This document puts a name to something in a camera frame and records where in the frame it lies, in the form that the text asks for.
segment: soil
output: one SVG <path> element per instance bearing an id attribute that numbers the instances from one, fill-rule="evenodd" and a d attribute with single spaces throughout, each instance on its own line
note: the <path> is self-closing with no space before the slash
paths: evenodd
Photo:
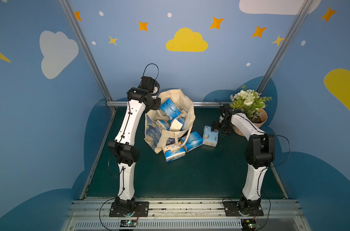
<path id="1" fill-rule="evenodd" d="M 262 123 L 260 117 L 257 117 L 257 118 L 255 118 L 255 119 L 251 119 L 251 122 L 252 122 L 252 123 Z"/>

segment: tissue box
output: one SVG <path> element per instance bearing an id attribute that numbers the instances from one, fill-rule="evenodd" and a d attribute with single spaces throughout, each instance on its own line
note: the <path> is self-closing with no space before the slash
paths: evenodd
<path id="1" fill-rule="evenodd" d="M 170 129 L 170 124 L 167 121 L 157 120 L 156 124 L 157 124 L 157 126 L 159 126 L 163 130 L 168 131 Z"/>
<path id="2" fill-rule="evenodd" d="M 171 132 L 179 132 L 183 128 L 184 123 L 185 123 L 185 118 L 184 117 L 180 117 L 178 119 L 173 119 L 172 122 L 171 122 L 171 126 L 170 126 L 169 131 L 171 131 Z"/>
<path id="3" fill-rule="evenodd" d="M 184 147 L 179 148 L 179 146 L 175 144 L 167 145 L 163 147 L 162 150 L 163 154 L 165 155 L 166 162 L 170 162 L 185 156 Z"/>
<path id="4" fill-rule="evenodd" d="M 181 142 L 184 143 L 186 139 L 186 136 L 181 138 Z M 203 139 L 202 137 L 198 134 L 198 132 L 192 132 L 189 135 L 188 141 L 185 143 L 185 145 L 183 146 L 186 152 L 189 152 L 193 149 L 195 149 L 196 147 L 201 146 L 203 143 Z"/>
<path id="5" fill-rule="evenodd" d="M 180 109 L 170 98 L 161 104 L 160 109 L 169 117 L 170 120 L 173 120 L 181 114 Z"/>
<path id="6" fill-rule="evenodd" d="M 214 130 L 212 132 L 210 126 L 205 126 L 205 128 L 203 129 L 203 143 L 202 144 L 216 147 L 216 145 L 218 144 L 218 137 L 219 137 L 218 130 Z"/>

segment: black cable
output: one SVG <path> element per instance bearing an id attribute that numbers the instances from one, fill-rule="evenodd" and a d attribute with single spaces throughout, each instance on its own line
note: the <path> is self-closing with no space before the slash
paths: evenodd
<path id="1" fill-rule="evenodd" d="M 218 104 L 222 105 L 222 103 L 220 102 L 220 100 L 215 99 L 214 101 L 215 101 L 216 103 L 218 103 Z"/>
<path id="2" fill-rule="evenodd" d="M 106 201 L 103 203 L 103 205 L 101 206 L 101 208 L 99 209 L 99 221 L 101 222 L 101 224 L 103 225 L 103 227 L 104 227 L 104 228 L 106 228 L 106 229 L 107 229 L 107 230 L 109 230 L 109 231 L 113 231 L 113 230 L 112 230 L 112 229 L 107 228 L 107 227 L 106 227 L 106 226 L 104 226 L 104 224 L 102 223 L 102 220 L 101 220 L 101 210 L 102 210 L 102 207 L 104 206 L 104 204 L 105 204 L 105 203 L 107 203 L 108 201 L 113 200 L 113 199 L 115 199 L 115 198 L 112 198 L 112 199 L 106 200 Z"/>
<path id="3" fill-rule="evenodd" d="M 110 160 L 111 160 L 111 156 L 110 156 L 110 158 L 108 159 L 108 172 L 109 172 L 109 173 L 111 174 L 111 176 L 113 176 L 113 177 L 119 177 L 119 176 L 121 175 L 122 171 L 124 170 L 124 167 L 122 167 L 120 173 L 119 173 L 117 176 L 114 176 L 114 175 L 111 173 L 111 170 L 110 170 Z"/>
<path id="4" fill-rule="evenodd" d="M 104 224 L 102 223 L 102 220 L 101 220 L 101 210 L 102 210 L 102 207 L 104 206 L 105 203 L 107 203 L 107 202 L 110 201 L 110 200 L 113 200 L 113 199 L 116 199 L 116 198 L 120 197 L 121 194 L 124 192 L 124 190 L 125 190 L 125 187 L 124 187 L 124 170 L 125 170 L 125 168 L 122 167 L 122 169 L 121 169 L 121 172 L 122 172 L 122 191 L 121 191 L 120 195 L 118 195 L 117 197 L 111 198 L 111 199 L 109 199 L 109 200 L 106 200 L 106 201 L 103 203 L 103 205 L 101 206 L 101 208 L 99 209 L 99 221 L 101 222 L 101 224 L 103 225 L 103 227 L 106 228 L 106 229 L 109 230 L 109 231 L 113 231 L 113 230 L 108 229 L 108 228 L 107 228 L 106 226 L 104 226 Z"/>
<path id="5" fill-rule="evenodd" d="M 281 136 L 281 135 L 277 135 L 277 134 L 274 134 L 274 133 L 265 133 L 265 134 L 275 135 L 275 136 Z M 277 165 L 274 165 L 274 167 L 279 166 L 279 165 L 285 163 L 285 162 L 289 159 L 289 157 L 290 157 L 290 143 L 289 143 L 289 140 L 288 140 L 288 138 L 285 137 L 285 136 L 281 136 L 281 137 L 285 138 L 285 139 L 287 140 L 287 142 L 288 142 L 288 147 L 289 147 L 288 157 L 287 157 L 283 162 L 281 162 L 281 163 L 279 163 L 279 164 L 277 164 Z"/>
<path id="6" fill-rule="evenodd" d="M 155 66 L 157 67 L 157 76 L 156 76 L 156 78 L 154 79 L 154 80 L 156 81 L 156 79 L 157 79 L 157 77 L 158 77 L 158 74 L 159 74 L 159 68 L 158 68 L 158 66 L 157 66 L 156 64 L 154 64 L 154 63 L 150 63 L 150 64 L 148 64 L 148 65 L 145 67 L 145 69 L 147 69 L 147 67 L 148 67 L 149 65 L 151 65 L 151 64 L 153 64 L 153 65 L 155 65 Z"/>
<path id="7" fill-rule="evenodd" d="M 270 201 L 270 198 L 266 195 L 266 193 L 264 193 L 264 192 L 262 192 L 262 193 L 263 193 L 263 194 L 267 197 L 267 199 L 269 200 L 270 206 L 269 206 L 269 211 L 267 212 L 267 218 L 266 218 L 265 224 L 264 224 L 261 228 L 256 229 L 255 231 L 261 230 L 261 229 L 266 225 L 267 220 L 269 219 L 269 214 L 270 214 L 270 209 L 271 209 L 271 201 Z"/>

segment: orange star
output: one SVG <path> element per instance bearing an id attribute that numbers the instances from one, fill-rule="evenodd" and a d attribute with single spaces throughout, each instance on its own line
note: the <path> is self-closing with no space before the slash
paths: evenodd
<path id="1" fill-rule="evenodd" d="M 252 35 L 252 37 L 258 36 L 258 37 L 261 38 L 262 32 L 264 32 L 264 30 L 265 30 L 266 28 L 267 28 L 267 27 L 265 27 L 265 28 L 260 28 L 260 27 L 257 26 L 256 32 Z"/>
<path id="2" fill-rule="evenodd" d="M 78 12 L 74 12 L 75 13 L 75 16 L 76 16 L 76 19 L 81 21 L 81 18 L 80 18 L 80 11 Z"/>
<path id="3" fill-rule="evenodd" d="M 147 24 L 148 23 L 139 22 L 139 30 L 147 31 Z"/>
<path id="4" fill-rule="evenodd" d="M 220 30 L 220 23 L 221 23 L 223 20 L 224 20 L 223 18 L 217 19 L 217 18 L 214 17 L 214 21 L 212 22 L 212 25 L 211 25 L 210 29 L 212 29 L 212 28 L 217 28 L 217 29 Z"/>
<path id="5" fill-rule="evenodd" d="M 328 22 L 329 19 L 330 19 L 330 17 L 331 17 L 332 15 L 334 15 L 335 12 L 336 12 L 336 11 L 330 9 L 330 7 L 329 7 L 328 11 L 326 12 L 326 14 L 325 14 L 324 16 L 321 17 L 321 19 L 325 19 L 325 21 Z"/>

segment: yellow cloud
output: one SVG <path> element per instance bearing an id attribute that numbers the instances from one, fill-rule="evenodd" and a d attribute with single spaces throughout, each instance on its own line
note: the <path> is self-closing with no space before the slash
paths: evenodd
<path id="1" fill-rule="evenodd" d="M 350 111 L 350 71 L 335 69 L 324 78 L 327 89 Z"/>
<path id="2" fill-rule="evenodd" d="M 174 39 L 166 43 L 169 51 L 201 52 L 208 48 L 208 43 L 202 39 L 202 35 L 193 32 L 189 28 L 182 28 L 175 33 Z"/>

